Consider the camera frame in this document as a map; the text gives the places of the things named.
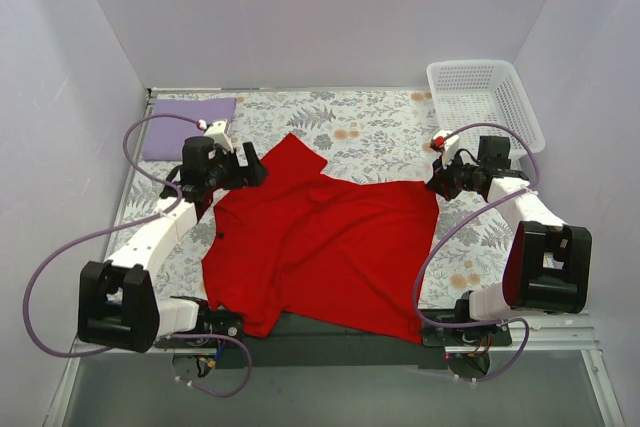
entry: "gray floor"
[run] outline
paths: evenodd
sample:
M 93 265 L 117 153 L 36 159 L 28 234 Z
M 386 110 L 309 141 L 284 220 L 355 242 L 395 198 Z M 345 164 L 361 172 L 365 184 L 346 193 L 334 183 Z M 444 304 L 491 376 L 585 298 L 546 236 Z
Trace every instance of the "gray floor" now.
M 475 389 L 411 369 L 262 368 L 237 397 L 219 400 L 177 383 L 171 354 L 105 355 L 81 361 L 64 425 L 604 425 L 577 351 L 527 352 Z M 243 375 L 214 371 L 205 383 L 225 389 Z

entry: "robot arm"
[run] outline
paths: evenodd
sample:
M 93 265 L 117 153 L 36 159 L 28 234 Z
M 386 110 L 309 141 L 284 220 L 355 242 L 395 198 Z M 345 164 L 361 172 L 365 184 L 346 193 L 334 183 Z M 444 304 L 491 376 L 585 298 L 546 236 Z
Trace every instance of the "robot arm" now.
M 427 188 L 446 200 L 474 191 L 494 202 L 529 186 L 527 176 L 511 170 L 508 137 L 480 137 L 475 165 L 465 164 L 459 137 L 438 132 L 432 148 L 440 152 Z M 523 310 L 578 313 L 585 305 L 591 234 L 567 225 L 527 192 L 496 207 L 515 234 L 502 282 L 463 296 L 460 321 L 509 319 Z
M 183 199 L 169 213 L 143 225 L 105 262 L 89 262 L 80 274 L 78 337 L 108 347 L 146 352 L 156 338 L 192 331 L 211 313 L 201 299 L 171 298 L 156 301 L 153 283 L 160 266 L 180 240 L 202 218 L 217 189 L 261 185 L 267 170 L 253 144 L 243 148 L 247 166 L 224 134 L 225 122 L 208 126 L 204 135 L 185 140 L 180 180 Z M 173 181 L 178 169 L 167 179 Z M 157 207 L 164 212 L 177 193 L 165 188 Z M 122 300 L 109 294 L 122 293 Z

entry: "red shirt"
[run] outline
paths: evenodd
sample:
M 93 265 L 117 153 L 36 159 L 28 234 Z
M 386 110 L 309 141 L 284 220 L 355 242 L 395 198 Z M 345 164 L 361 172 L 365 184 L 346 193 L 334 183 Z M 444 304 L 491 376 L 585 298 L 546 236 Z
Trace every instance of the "red shirt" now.
M 282 311 L 420 342 L 411 290 L 438 218 L 424 182 L 358 185 L 289 134 L 262 159 L 258 188 L 214 207 L 217 239 L 202 261 L 212 308 L 240 313 L 265 337 Z

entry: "white wall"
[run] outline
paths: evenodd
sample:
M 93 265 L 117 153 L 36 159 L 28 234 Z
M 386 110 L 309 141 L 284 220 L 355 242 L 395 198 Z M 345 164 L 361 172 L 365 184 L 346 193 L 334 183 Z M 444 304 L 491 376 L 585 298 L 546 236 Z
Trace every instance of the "white wall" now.
M 113 221 L 126 126 L 145 92 L 96 0 L 0 0 L 0 425 L 44 421 L 64 368 L 22 324 L 27 279 L 54 248 Z M 78 275 L 104 242 L 52 265 L 33 302 L 43 339 L 69 349 Z
M 147 87 L 424 85 L 513 61 L 545 0 L 99 0 Z
M 627 425 L 640 425 L 640 0 L 548 0 L 516 60 L 545 138 L 545 203 L 588 227 L 588 307 Z

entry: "red fabric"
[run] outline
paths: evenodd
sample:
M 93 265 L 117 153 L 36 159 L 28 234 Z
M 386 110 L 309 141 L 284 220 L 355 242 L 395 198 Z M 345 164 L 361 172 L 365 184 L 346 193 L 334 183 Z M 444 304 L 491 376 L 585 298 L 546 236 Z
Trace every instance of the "red fabric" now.
M 265 183 L 214 207 L 202 261 L 212 306 L 266 336 L 282 311 L 419 342 L 411 305 L 438 217 L 423 182 L 358 185 L 322 175 L 326 160 L 288 135 L 262 159 Z

